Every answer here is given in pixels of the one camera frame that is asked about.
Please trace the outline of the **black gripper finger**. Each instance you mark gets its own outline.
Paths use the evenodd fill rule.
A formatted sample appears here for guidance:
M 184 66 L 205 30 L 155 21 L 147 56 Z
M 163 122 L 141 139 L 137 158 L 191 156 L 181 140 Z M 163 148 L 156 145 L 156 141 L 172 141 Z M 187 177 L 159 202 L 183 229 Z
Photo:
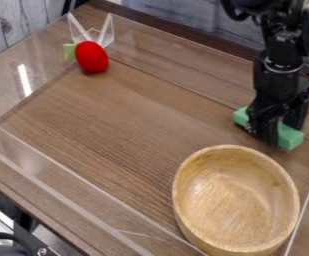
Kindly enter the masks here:
M 303 127 L 307 112 L 309 97 L 298 97 L 290 105 L 290 111 L 286 115 L 286 125 L 295 130 L 300 130 Z
M 250 108 L 246 113 L 251 135 L 267 145 L 275 146 L 278 144 L 278 115 L 275 111 Z

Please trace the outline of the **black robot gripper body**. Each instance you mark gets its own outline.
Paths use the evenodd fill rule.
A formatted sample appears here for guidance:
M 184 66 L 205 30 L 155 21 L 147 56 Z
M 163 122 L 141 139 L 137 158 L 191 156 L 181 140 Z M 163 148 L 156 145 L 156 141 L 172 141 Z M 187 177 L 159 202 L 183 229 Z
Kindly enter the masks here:
M 254 60 L 252 87 L 255 96 L 248 109 L 268 109 L 276 115 L 287 115 L 292 101 L 298 97 L 309 97 L 309 74 L 303 74 L 299 68 L 274 70 L 267 62 L 267 53 L 262 51 Z

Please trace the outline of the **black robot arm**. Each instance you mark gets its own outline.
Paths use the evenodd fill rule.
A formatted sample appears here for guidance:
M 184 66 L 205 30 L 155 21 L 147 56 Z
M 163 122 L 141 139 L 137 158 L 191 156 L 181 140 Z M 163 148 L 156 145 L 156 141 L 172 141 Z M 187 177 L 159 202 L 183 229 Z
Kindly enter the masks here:
M 303 142 L 309 112 L 309 0 L 220 0 L 226 15 L 250 19 L 262 31 L 264 49 L 252 62 L 254 100 L 232 113 L 232 122 L 272 147 Z

